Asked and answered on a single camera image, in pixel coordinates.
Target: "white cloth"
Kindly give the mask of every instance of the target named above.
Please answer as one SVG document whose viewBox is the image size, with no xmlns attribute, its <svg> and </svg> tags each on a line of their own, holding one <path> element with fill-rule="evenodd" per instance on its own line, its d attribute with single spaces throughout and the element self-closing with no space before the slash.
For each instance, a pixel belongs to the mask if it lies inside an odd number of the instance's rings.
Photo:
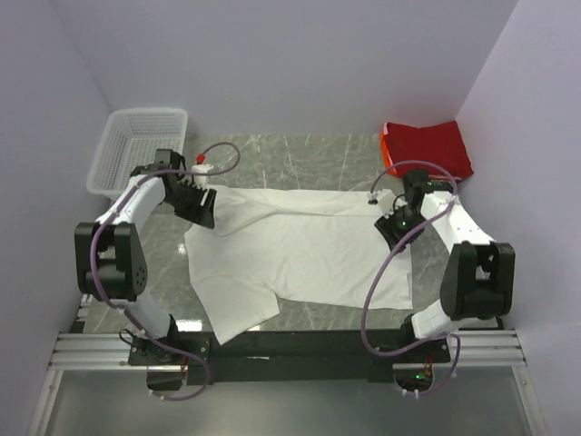
<svg viewBox="0 0 581 436">
<path fill-rule="evenodd" d="M 216 228 L 185 234 L 190 279 L 220 343 L 279 313 L 276 295 L 362 307 L 389 253 L 366 193 L 213 186 Z M 394 258 L 371 308 L 411 309 L 409 250 Z"/>
</svg>

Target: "gray marble table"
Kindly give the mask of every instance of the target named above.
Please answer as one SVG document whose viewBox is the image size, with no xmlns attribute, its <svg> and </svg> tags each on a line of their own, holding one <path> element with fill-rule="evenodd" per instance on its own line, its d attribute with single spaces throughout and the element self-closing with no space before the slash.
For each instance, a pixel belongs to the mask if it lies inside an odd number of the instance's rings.
<svg viewBox="0 0 581 436">
<path fill-rule="evenodd" d="M 379 138 L 370 134 L 253 134 L 207 135 L 186 139 L 183 154 L 188 164 L 207 146 L 231 141 L 241 148 L 238 168 L 212 178 L 214 184 L 241 188 L 366 191 L 383 170 Z M 210 164 L 224 164 L 233 157 L 227 147 L 208 156 Z M 380 188 L 401 193 L 401 181 L 384 176 Z M 148 289 L 177 320 L 182 331 L 210 331 L 208 317 L 190 284 L 188 256 L 183 234 L 191 224 L 160 205 L 143 227 L 141 240 L 149 270 Z M 438 298 L 448 252 L 429 227 L 411 245 L 412 301 L 419 312 Z M 256 330 L 358 329 L 361 309 L 279 298 L 281 313 Z M 370 328 L 398 328 L 412 311 L 369 311 Z M 496 327 L 495 321 L 481 327 Z M 94 302 L 84 332 L 118 332 L 128 321 L 104 304 Z"/>
</svg>

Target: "white plastic basket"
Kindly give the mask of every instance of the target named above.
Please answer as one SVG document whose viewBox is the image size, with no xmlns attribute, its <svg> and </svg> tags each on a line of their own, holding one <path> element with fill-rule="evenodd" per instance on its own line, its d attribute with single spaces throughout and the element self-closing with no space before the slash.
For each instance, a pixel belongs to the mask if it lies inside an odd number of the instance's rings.
<svg viewBox="0 0 581 436">
<path fill-rule="evenodd" d="M 155 150 L 183 150 L 188 114 L 183 109 L 123 109 L 109 115 L 87 190 L 116 200 L 137 165 L 153 162 Z"/>
</svg>

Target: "gray wall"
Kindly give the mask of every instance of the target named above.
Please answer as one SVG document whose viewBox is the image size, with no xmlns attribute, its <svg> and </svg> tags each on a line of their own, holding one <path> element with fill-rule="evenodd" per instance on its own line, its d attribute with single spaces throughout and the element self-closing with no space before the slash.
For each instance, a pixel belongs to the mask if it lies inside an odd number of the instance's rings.
<svg viewBox="0 0 581 436">
<path fill-rule="evenodd" d="M 480 225 L 517 250 L 511 321 L 551 434 L 581 429 L 581 3 L 520 0 L 458 116 Z"/>
<path fill-rule="evenodd" d="M 59 329 L 80 298 L 73 230 L 109 113 L 45 1 L 0 3 L 0 434 L 24 434 Z"/>
<path fill-rule="evenodd" d="M 51 1 L 113 109 L 219 134 L 454 119 L 517 2 Z"/>
</svg>

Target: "back wall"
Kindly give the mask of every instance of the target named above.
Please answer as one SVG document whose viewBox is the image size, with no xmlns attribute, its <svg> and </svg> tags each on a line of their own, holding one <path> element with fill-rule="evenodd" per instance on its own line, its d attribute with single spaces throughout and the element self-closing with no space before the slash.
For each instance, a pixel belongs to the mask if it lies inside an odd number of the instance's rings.
<svg viewBox="0 0 581 436">
<path fill-rule="evenodd" d="M 516 2 L 52 0 L 112 109 L 204 134 L 452 120 Z"/>
</svg>

